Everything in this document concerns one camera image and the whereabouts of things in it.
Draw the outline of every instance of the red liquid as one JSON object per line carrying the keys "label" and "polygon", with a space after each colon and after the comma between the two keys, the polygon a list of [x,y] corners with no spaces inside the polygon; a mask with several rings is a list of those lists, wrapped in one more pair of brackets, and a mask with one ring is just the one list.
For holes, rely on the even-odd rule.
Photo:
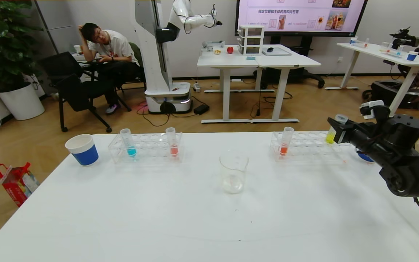
{"label": "red liquid", "polygon": [[171,147],[171,155],[176,157],[179,153],[179,149],[177,147]]}
{"label": "red liquid", "polygon": [[281,147],[281,155],[285,155],[285,154],[287,154],[287,151],[289,151],[289,148],[288,147]]}

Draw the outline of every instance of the man's hair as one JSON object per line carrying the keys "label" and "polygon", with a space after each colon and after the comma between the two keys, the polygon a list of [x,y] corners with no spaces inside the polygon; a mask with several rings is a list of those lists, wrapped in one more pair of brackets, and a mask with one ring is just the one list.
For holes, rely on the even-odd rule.
{"label": "man's hair", "polygon": [[86,23],[83,25],[82,29],[80,30],[82,32],[83,38],[85,40],[93,42],[93,37],[95,36],[95,29],[98,28],[97,25],[94,23]]}

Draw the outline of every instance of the yellow liquid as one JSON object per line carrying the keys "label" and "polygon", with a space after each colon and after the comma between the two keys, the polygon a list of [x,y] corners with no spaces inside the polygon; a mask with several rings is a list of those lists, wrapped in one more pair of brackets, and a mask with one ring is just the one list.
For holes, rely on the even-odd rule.
{"label": "yellow liquid", "polygon": [[328,132],[326,135],[326,143],[334,144],[334,137],[336,136],[336,132]]}

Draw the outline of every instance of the television screen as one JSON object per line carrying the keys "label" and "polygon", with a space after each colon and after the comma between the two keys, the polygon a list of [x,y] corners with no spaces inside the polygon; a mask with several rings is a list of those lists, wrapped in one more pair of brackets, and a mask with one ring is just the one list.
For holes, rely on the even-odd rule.
{"label": "television screen", "polygon": [[239,25],[266,35],[355,36],[367,0],[238,0]]}

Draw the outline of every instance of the white robot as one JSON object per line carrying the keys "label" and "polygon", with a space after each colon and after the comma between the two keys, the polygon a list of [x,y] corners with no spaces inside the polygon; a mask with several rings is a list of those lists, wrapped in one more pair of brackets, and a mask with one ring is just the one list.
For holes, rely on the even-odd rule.
{"label": "white robot", "polygon": [[173,83],[169,69],[167,42],[174,41],[183,29],[190,33],[204,25],[222,25],[216,20],[216,6],[208,15],[194,15],[190,0],[174,0],[168,24],[161,25],[160,0],[135,0],[130,5],[131,23],[140,41],[143,68],[147,80],[145,96],[150,113],[185,113],[192,110],[190,83]]}

